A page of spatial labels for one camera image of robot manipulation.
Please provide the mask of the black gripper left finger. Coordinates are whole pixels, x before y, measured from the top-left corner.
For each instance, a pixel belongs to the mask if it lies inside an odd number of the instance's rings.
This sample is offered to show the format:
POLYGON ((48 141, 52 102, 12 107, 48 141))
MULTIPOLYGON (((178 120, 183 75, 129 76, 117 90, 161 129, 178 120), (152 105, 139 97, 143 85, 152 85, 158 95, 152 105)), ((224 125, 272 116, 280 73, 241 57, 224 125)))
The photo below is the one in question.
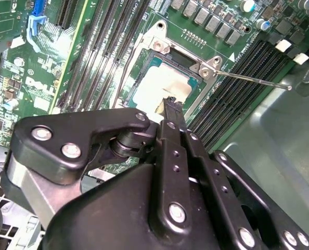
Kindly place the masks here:
POLYGON ((188 154, 177 119, 136 108, 27 117, 14 127, 6 176, 45 230, 70 201, 138 165, 154 166, 148 223, 182 241, 192 226, 188 154))

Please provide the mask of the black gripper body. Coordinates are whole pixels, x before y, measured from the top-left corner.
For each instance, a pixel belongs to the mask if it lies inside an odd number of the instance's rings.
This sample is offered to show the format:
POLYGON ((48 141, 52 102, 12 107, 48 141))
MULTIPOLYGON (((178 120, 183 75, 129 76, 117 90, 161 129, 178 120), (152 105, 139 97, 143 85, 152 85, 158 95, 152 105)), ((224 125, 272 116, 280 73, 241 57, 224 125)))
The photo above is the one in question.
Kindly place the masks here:
POLYGON ((228 249, 210 219, 198 184, 190 184, 191 232, 179 243, 148 223, 154 166, 138 165, 70 201, 46 229, 41 249, 228 249))

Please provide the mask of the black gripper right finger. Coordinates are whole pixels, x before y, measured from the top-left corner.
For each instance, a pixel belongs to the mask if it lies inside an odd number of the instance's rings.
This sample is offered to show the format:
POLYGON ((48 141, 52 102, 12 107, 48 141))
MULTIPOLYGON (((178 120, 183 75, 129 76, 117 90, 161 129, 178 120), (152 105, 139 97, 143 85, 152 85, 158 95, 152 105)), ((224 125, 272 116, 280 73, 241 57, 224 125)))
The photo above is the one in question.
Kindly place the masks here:
POLYGON ((309 249, 306 232, 230 156, 219 150, 209 154, 187 129, 182 103, 175 105, 220 249, 309 249))

